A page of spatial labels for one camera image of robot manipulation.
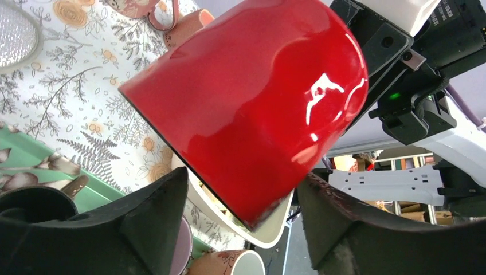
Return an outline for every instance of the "brown cup handle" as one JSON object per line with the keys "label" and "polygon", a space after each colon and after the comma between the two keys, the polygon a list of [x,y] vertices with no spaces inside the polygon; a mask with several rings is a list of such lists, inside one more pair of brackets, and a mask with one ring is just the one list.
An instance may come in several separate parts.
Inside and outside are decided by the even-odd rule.
{"label": "brown cup handle", "polygon": [[148,21],[157,30],[168,31],[175,27],[177,21],[179,21],[179,0],[172,0],[172,24],[170,26],[164,26],[155,18],[155,7],[148,13]]}

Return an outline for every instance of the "tablecloth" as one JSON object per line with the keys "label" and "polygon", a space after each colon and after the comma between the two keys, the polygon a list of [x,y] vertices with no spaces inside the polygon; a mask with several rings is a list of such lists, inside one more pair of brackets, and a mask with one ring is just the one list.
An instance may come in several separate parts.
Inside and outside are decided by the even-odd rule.
{"label": "tablecloth", "polygon": [[[0,75],[1,120],[126,194],[168,173],[172,152],[117,90],[167,51],[161,32],[103,0],[13,1],[41,25],[45,42],[31,64]],[[157,6],[164,20],[170,4]],[[180,0],[181,15],[197,9]],[[184,214],[193,234],[215,249],[243,247],[189,200]]]}

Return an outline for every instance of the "green led light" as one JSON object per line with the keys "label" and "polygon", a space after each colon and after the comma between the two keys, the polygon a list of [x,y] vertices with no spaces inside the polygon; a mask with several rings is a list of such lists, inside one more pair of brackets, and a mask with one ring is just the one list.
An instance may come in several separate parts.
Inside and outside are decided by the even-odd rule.
{"label": "green led light", "polygon": [[394,93],[393,95],[390,96],[390,99],[397,99],[400,96],[401,96],[400,93]]}

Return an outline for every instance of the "red glossy container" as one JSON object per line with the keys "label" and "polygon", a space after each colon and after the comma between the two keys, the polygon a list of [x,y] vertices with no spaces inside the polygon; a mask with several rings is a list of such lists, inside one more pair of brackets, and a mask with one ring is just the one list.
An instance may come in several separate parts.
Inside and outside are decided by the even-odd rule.
{"label": "red glossy container", "polygon": [[358,114],[367,78],[319,0],[245,0],[120,91],[254,230]]}

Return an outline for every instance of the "cream-colored bowl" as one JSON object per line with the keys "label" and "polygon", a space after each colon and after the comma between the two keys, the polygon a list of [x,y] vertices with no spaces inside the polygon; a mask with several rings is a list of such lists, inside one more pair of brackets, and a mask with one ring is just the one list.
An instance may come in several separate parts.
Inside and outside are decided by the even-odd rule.
{"label": "cream-colored bowl", "polygon": [[[185,167],[184,162],[177,157],[176,154],[172,157],[172,169],[177,167]],[[194,173],[189,170],[189,191],[187,197],[196,205],[201,211],[211,220],[217,222],[219,225],[235,232],[248,242],[267,249],[272,248],[277,244],[282,232],[284,231],[285,221],[287,220],[288,212],[292,202],[293,192],[291,192],[285,200],[277,207],[273,214],[257,229],[255,232],[237,225],[233,222],[231,216],[223,214],[209,195],[199,186],[200,180]]]}

